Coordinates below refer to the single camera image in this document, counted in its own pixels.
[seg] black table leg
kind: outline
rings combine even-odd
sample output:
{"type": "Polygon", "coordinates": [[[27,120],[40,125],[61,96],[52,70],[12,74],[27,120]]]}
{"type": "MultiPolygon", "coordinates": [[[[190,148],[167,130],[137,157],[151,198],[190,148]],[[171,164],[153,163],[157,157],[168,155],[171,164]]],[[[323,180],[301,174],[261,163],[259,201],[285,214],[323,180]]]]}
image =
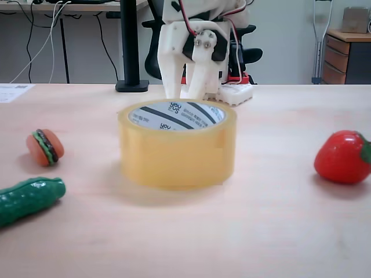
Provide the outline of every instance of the black table leg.
{"type": "Polygon", "coordinates": [[[149,81],[140,80],[137,3],[136,0],[120,0],[123,71],[125,80],[116,84],[118,92],[146,92],[149,81]]]}
{"type": "Polygon", "coordinates": [[[67,51],[66,51],[66,40],[64,37],[63,19],[60,19],[59,22],[60,22],[60,33],[62,36],[62,45],[63,45],[64,69],[66,70],[67,84],[70,84],[70,75],[68,73],[68,60],[67,60],[67,51]]]}

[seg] paper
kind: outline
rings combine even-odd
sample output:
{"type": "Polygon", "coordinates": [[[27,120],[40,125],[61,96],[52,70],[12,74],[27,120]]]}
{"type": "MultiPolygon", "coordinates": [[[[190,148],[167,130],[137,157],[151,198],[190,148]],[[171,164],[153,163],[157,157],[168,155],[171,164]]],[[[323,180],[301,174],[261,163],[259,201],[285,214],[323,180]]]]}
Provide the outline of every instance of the paper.
{"type": "Polygon", "coordinates": [[[33,84],[6,84],[0,83],[0,103],[11,103],[30,90],[33,84]]]}

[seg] table surface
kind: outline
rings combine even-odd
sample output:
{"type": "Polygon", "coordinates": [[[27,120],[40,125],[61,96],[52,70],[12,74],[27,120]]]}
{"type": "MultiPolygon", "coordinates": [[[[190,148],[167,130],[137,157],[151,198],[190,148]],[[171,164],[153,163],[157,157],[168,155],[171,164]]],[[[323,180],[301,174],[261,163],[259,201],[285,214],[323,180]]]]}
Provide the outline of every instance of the table surface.
{"type": "Polygon", "coordinates": [[[357,34],[357,33],[343,33],[337,29],[329,29],[327,34],[334,36],[344,42],[371,42],[371,33],[357,34]]]}
{"type": "MultiPolygon", "coordinates": [[[[140,10],[148,5],[147,0],[136,0],[137,10],[140,10]]],[[[27,12],[30,11],[31,3],[21,2],[22,8],[27,12]]],[[[46,12],[53,11],[54,4],[44,2],[39,5],[33,5],[32,10],[35,12],[46,12]]],[[[17,3],[7,3],[6,1],[0,1],[0,10],[8,12],[21,12],[21,8],[17,3]]],[[[108,2],[98,5],[88,4],[68,4],[64,7],[63,12],[119,12],[119,2],[108,2]]]]}
{"type": "Polygon", "coordinates": [[[0,229],[12,278],[367,278],[371,191],[321,180],[316,152],[341,129],[371,138],[371,86],[256,86],[238,114],[235,173],[223,185],[167,192],[120,174],[117,113],[164,98],[114,85],[36,85],[0,104],[0,188],[61,177],[48,211],[0,229]],[[50,128],[66,154],[38,167],[26,137],[50,128]]]}

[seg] crutch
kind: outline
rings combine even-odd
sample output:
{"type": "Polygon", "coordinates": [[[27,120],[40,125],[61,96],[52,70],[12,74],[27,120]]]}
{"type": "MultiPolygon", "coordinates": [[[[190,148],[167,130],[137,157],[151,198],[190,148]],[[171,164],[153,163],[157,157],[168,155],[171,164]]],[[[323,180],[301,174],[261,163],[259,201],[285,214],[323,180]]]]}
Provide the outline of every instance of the crutch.
{"type": "Polygon", "coordinates": [[[322,74],[322,58],[323,58],[323,41],[325,40],[325,35],[327,30],[330,26],[331,21],[331,14],[332,14],[332,0],[313,0],[313,29],[315,34],[315,61],[314,61],[314,68],[313,68],[313,77],[312,83],[313,84],[321,84],[321,74],[322,74]],[[330,16],[329,21],[327,22],[326,29],[323,32],[322,36],[319,36],[317,33],[317,29],[315,28],[315,7],[317,1],[330,1],[330,16]]]}

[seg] toy cucumber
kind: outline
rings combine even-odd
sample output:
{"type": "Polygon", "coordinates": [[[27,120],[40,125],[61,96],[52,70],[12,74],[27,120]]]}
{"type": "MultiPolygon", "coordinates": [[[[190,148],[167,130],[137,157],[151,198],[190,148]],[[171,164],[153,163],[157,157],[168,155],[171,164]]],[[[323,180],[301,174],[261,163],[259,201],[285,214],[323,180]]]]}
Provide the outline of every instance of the toy cucumber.
{"type": "Polygon", "coordinates": [[[30,178],[0,189],[0,227],[52,206],[63,197],[66,186],[60,178],[30,178]]]}

